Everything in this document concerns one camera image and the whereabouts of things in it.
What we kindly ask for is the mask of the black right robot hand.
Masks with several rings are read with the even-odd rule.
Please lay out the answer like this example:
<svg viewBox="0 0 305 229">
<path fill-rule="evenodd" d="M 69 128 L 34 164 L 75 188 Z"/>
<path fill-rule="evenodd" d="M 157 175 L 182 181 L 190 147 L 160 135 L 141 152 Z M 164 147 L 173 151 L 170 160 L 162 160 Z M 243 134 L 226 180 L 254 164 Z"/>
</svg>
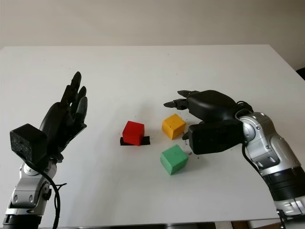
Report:
<svg viewBox="0 0 305 229">
<path fill-rule="evenodd" d="M 183 139 L 192 142 L 211 142 L 219 144 L 240 143 L 242 123 L 235 118 L 237 103 L 229 96 L 215 90 L 180 90 L 182 99 L 175 99 L 163 105 L 178 110 L 188 110 L 200 119 L 199 124 L 191 125 Z"/>
</svg>

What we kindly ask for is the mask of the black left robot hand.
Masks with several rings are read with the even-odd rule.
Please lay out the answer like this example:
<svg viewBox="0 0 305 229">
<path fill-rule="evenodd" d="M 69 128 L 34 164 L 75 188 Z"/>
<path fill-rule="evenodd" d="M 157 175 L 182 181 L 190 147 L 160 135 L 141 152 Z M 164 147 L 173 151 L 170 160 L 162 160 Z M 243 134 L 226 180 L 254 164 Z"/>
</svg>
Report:
<svg viewBox="0 0 305 229">
<path fill-rule="evenodd" d="M 87 125 L 87 89 L 81 85 L 81 73 L 76 72 L 66 86 L 59 102 L 54 103 L 45 115 L 40 130 L 47 136 L 47 154 L 62 162 L 62 151 Z"/>
</svg>

